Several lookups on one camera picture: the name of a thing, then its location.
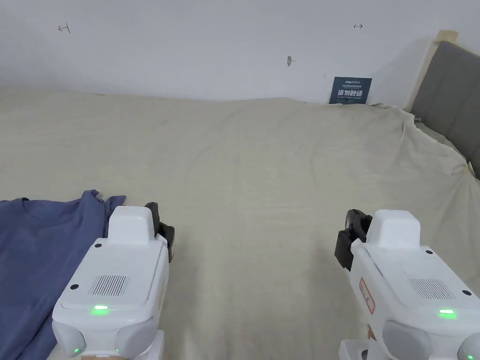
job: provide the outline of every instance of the speaker grille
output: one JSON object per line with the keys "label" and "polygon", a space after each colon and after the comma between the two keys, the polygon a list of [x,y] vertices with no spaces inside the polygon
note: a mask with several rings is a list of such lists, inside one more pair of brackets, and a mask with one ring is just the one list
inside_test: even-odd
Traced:
{"label": "speaker grille", "polygon": [[418,296],[428,300],[456,300],[452,292],[439,279],[414,278],[408,279]]}
{"label": "speaker grille", "polygon": [[129,276],[99,275],[93,282],[88,294],[93,296],[122,296],[129,280]]}

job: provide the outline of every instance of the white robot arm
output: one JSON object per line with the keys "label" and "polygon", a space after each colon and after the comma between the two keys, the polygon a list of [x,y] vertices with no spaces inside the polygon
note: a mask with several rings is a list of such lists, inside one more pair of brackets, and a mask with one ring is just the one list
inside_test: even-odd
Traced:
{"label": "white robot arm", "polygon": [[53,309],[53,332],[69,357],[159,360],[158,321],[173,256],[174,228],[156,203],[118,206],[107,239],[90,247]]}
{"label": "white robot arm", "polygon": [[342,341],[341,360],[480,360],[480,300],[420,246],[412,214],[349,211],[335,255],[376,337]]}

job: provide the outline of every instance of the gray headboard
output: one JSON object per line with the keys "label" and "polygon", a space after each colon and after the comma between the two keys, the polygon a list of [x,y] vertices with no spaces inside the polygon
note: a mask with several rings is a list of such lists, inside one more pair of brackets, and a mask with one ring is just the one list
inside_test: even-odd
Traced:
{"label": "gray headboard", "polygon": [[411,113],[442,134],[480,174],[480,57],[439,44]]}

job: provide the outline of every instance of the bed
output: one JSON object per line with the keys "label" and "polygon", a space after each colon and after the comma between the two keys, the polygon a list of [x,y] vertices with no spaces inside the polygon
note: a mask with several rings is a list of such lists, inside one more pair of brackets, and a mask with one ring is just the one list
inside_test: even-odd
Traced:
{"label": "bed", "polygon": [[[0,198],[157,201],[176,229],[165,359],[335,359],[366,324],[336,262],[345,214],[411,211],[480,293],[480,60],[441,43],[411,114],[0,90]],[[422,119],[459,150],[414,125]],[[49,360],[65,357],[55,348]]]}

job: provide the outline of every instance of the sign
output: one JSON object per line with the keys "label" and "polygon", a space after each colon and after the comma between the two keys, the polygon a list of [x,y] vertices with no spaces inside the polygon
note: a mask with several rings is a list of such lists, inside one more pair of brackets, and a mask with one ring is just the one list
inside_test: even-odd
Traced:
{"label": "sign", "polygon": [[366,104],[371,78],[335,77],[330,104]]}

